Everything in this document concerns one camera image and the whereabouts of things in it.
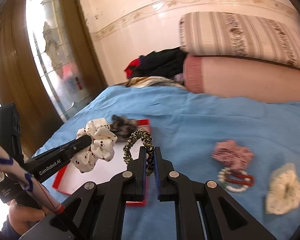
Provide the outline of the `person's left hand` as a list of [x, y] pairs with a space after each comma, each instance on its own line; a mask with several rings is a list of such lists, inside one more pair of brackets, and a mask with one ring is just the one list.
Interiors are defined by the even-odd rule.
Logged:
[[39, 209], [17, 204], [12, 200], [9, 204], [9, 214], [2, 227], [2, 234], [5, 239], [19, 239], [23, 234], [50, 213], [46, 207]]

